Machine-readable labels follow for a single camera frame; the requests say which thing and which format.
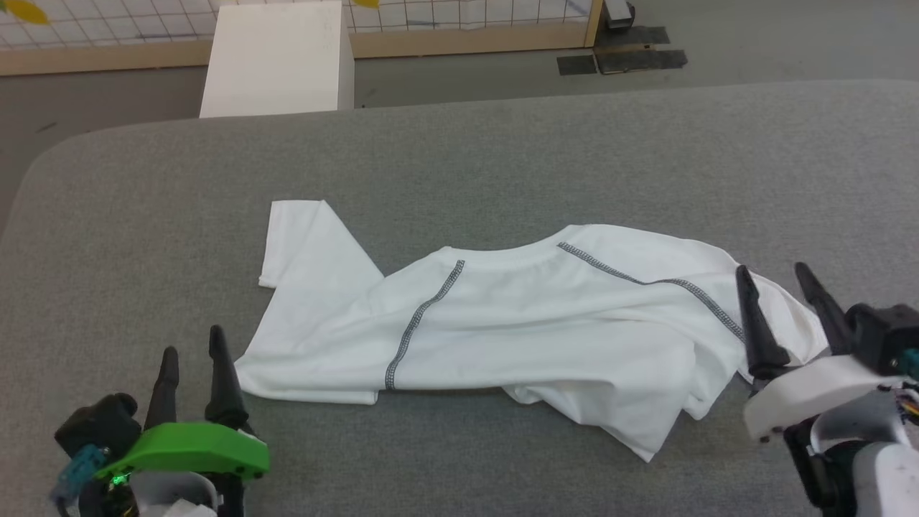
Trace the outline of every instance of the gray table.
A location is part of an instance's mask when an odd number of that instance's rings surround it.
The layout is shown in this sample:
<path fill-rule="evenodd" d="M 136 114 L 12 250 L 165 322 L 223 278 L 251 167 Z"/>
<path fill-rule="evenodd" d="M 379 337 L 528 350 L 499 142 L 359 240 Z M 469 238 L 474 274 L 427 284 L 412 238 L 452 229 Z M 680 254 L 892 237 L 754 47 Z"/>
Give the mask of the gray table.
<path fill-rule="evenodd" d="M 179 349 L 201 419 L 209 325 L 235 354 L 271 292 L 269 203 L 326 199 L 390 273 L 444 245 L 513 247 L 611 223 L 723 247 L 797 292 L 919 304 L 919 87 L 797 83 L 178 121 L 73 138 L 27 174 L 0 243 L 0 500 L 52 514 L 75 408 L 141 402 Z M 813 515 L 778 443 L 751 443 L 734 381 L 644 464 L 600 429 L 502 393 L 374 407 L 249 398 L 274 453 L 255 516 Z"/>

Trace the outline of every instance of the concrete floor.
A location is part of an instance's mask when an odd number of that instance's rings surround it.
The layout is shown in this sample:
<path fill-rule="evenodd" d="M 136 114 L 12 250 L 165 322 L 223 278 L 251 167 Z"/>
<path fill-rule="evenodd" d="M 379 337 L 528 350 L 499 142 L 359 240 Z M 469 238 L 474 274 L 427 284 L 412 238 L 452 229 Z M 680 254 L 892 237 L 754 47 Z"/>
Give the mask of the concrete floor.
<path fill-rule="evenodd" d="M 558 75 L 585 51 L 357 62 L 358 106 L 524 98 L 812 79 L 919 81 L 915 0 L 630 0 L 637 23 L 666 26 L 682 70 Z M 82 132 L 195 118 L 206 69 L 0 78 L 0 229 L 28 164 Z"/>

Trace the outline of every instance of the decorative stitching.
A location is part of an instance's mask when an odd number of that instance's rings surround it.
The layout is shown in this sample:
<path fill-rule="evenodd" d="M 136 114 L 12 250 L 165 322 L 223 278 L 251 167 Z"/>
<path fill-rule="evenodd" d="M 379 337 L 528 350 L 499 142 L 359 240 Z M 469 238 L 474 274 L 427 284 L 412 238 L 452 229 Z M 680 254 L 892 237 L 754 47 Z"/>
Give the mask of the decorative stitching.
<path fill-rule="evenodd" d="M 447 277 L 447 280 L 444 281 L 444 285 L 440 287 L 440 291 L 434 295 L 434 298 L 420 304 L 417 309 L 414 311 L 412 320 L 408 322 L 408 327 L 405 328 L 403 332 L 402 341 L 399 342 L 399 350 L 396 351 L 396 356 L 392 358 L 389 367 L 386 369 L 386 389 L 395 389 L 395 376 L 396 368 L 399 366 L 399 362 L 405 356 L 405 353 L 408 351 L 408 344 L 412 340 L 412 335 L 414 330 L 418 328 L 418 324 L 421 323 L 421 317 L 425 315 L 425 311 L 428 307 L 433 305 L 435 302 L 439 302 L 447 295 L 447 292 L 453 287 L 453 284 L 456 282 L 457 278 L 460 277 L 462 273 L 462 267 L 466 265 L 465 260 L 457 260 L 456 267 L 453 268 L 453 271 L 450 272 L 450 275 Z"/>
<path fill-rule="evenodd" d="M 741 326 L 737 325 L 737 323 L 735 323 L 734 320 L 732 320 L 731 317 L 728 316 L 728 313 L 724 312 L 724 309 L 722 309 L 718 305 L 717 302 L 711 299 L 711 296 L 709 296 L 705 291 L 702 291 L 702 289 L 699 288 L 695 283 L 691 281 L 685 281 L 682 279 L 678 279 L 678 278 L 668 278 L 668 279 L 656 280 L 656 281 L 640 281 L 635 277 L 632 277 L 632 276 L 629 276 L 623 273 L 622 271 L 614 270 L 610 268 L 608 265 L 604 264 L 603 262 L 600 262 L 596 258 L 591 257 L 590 254 L 583 251 L 582 249 L 578 249 L 566 242 L 560 242 L 558 246 L 561 249 L 567 251 L 568 253 L 574 255 L 575 257 L 597 268 L 598 270 L 601 270 L 604 273 L 611 274 L 614 277 L 621 278 L 622 280 L 628 280 L 630 282 L 637 283 L 639 285 L 653 285 L 655 283 L 672 283 L 673 285 L 678 285 L 682 287 L 683 289 L 686 289 L 687 291 L 692 293 L 693 296 L 696 296 L 696 298 L 698 298 L 698 300 L 702 302 L 702 304 L 704 304 L 708 308 L 708 310 L 711 311 L 711 313 L 715 315 L 715 317 L 717 317 L 719 321 L 728 330 L 730 330 L 731 333 L 733 333 L 734 336 L 737 336 L 737 339 L 739 339 L 741 343 L 746 344 L 746 336 L 743 334 L 743 329 L 741 328 Z"/>

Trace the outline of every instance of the white shirt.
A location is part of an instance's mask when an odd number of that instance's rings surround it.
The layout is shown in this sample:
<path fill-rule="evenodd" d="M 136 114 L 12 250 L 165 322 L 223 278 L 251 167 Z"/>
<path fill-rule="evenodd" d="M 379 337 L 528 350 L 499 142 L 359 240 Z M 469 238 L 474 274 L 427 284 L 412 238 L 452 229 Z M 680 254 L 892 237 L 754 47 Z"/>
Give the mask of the white shirt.
<path fill-rule="evenodd" d="M 275 294 L 236 370 L 248 393 L 311 402 L 501 386 L 650 461 L 681 409 L 701 419 L 746 375 L 737 265 L 698 241 L 589 224 L 514 249 L 444 247 L 384 278 L 324 201 L 276 201 L 260 277 Z M 810 310 L 754 281 L 792 361 L 826 347 Z"/>

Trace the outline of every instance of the yellow object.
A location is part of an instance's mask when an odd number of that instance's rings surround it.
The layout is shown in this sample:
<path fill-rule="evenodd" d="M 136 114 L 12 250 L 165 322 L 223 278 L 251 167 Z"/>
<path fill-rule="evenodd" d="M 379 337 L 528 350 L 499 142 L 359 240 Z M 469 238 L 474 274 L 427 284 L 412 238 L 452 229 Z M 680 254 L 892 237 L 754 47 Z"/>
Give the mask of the yellow object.
<path fill-rule="evenodd" d="M 28 23 L 48 25 L 48 16 L 45 12 L 24 0 L 6 0 L 6 10 Z"/>

